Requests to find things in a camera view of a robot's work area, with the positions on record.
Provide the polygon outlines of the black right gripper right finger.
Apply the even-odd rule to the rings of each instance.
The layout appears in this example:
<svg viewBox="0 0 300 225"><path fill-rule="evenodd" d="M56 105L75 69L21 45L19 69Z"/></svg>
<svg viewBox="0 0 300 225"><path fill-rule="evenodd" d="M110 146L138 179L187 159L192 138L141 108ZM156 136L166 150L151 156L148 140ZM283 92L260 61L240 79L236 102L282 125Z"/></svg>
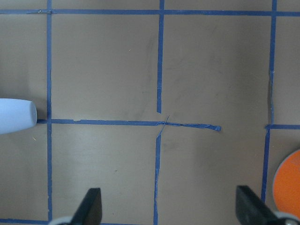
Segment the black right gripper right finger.
<svg viewBox="0 0 300 225"><path fill-rule="evenodd" d="M281 220L249 186L236 187L235 214L241 225L281 224Z"/></svg>

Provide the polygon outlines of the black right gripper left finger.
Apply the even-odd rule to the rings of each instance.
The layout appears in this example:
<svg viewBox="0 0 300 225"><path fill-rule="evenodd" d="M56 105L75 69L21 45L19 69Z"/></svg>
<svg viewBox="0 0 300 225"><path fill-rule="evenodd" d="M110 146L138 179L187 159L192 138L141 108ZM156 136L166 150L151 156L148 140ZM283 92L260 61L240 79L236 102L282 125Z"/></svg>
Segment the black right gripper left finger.
<svg viewBox="0 0 300 225"><path fill-rule="evenodd" d="M71 225L99 225L102 220L101 189L90 188L73 215Z"/></svg>

